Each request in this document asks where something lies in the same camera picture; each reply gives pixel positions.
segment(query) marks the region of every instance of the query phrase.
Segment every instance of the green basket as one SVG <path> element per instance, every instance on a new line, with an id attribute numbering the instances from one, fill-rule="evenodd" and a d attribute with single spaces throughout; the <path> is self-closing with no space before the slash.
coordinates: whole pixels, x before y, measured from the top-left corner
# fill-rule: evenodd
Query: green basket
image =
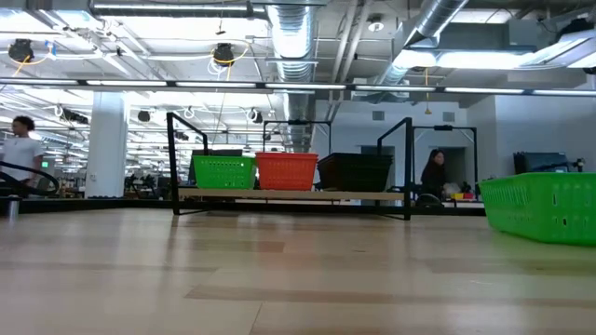
<path id="1" fill-rule="evenodd" d="M 193 156 L 196 187 L 250 190 L 256 166 L 252 157 Z"/>
<path id="2" fill-rule="evenodd" d="M 596 173 L 526 173 L 481 182 L 497 230 L 546 243 L 596 245 Z"/>

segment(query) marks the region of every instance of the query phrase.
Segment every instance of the dark hair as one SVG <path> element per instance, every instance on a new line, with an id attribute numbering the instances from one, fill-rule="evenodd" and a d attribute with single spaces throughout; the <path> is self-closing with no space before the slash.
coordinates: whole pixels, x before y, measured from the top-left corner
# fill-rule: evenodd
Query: dark hair
<path id="1" fill-rule="evenodd" d="M 427 165 L 428 165 L 429 163 L 431 163 L 431 162 L 432 162 L 432 163 L 435 163 L 435 157 L 437 156 L 437 154 L 443 154 L 443 155 L 445 155 L 445 153 L 443 152 L 443 150 L 441 150 L 441 149 L 433 149 L 433 150 L 430 152 L 430 155 L 428 156 L 428 162 L 427 162 Z"/>
<path id="2" fill-rule="evenodd" d="M 35 122 L 29 116 L 17 116 L 12 122 L 19 122 L 20 124 L 25 125 L 29 131 L 35 130 Z"/>

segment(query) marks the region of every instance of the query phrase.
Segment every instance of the wooden shelf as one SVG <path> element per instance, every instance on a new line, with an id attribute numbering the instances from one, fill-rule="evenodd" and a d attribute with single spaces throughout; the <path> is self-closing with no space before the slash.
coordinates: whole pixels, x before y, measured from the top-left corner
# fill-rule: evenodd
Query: wooden shelf
<path id="1" fill-rule="evenodd" d="M 179 188 L 178 195 L 183 196 L 221 196 L 255 199 L 294 199 L 294 200 L 403 200 L 401 193 L 387 192 L 310 192 L 310 191 L 270 191 L 270 190 L 209 190 L 197 188 Z"/>

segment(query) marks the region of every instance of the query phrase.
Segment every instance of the pillar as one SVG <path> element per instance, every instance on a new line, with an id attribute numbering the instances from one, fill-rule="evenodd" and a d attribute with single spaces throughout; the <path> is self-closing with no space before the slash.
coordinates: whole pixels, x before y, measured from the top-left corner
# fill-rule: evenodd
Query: pillar
<path id="1" fill-rule="evenodd" d="M 124 195 L 129 106 L 123 92 L 95 92 L 85 197 Z"/>

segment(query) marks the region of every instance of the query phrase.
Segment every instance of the hardwood floor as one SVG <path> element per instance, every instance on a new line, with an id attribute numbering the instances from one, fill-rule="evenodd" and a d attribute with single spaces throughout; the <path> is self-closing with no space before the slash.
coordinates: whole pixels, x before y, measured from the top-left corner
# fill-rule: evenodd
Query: hardwood floor
<path id="1" fill-rule="evenodd" d="M 588 335 L 596 248 L 485 218 L 122 209 L 0 220 L 3 334 Z"/>

